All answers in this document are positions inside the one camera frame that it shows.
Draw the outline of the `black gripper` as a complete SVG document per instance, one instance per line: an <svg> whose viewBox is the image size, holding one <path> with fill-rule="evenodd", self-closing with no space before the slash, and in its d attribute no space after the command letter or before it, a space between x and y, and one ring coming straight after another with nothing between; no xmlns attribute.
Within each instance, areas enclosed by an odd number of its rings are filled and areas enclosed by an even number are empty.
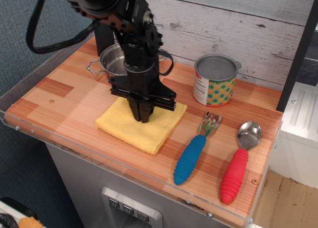
<svg viewBox="0 0 318 228"><path fill-rule="evenodd" d="M112 76L111 93L128 100L136 121L147 123L155 107L173 111L176 93L166 87L159 78L156 66L139 68L125 65L125 76Z"/></svg>

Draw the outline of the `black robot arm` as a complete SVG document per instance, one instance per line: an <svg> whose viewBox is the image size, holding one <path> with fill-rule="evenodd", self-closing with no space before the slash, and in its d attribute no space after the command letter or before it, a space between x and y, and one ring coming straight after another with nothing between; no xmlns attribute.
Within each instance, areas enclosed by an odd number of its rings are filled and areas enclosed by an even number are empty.
<svg viewBox="0 0 318 228"><path fill-rule="evenodd" d="M128 100L134 118L148 122L155 107L173 111L176 93L163 85L159 57L162 35L146 0L68 0L72 8L94 23L109 25L124 53L125 76L112 76L111 93Z"/></svg>

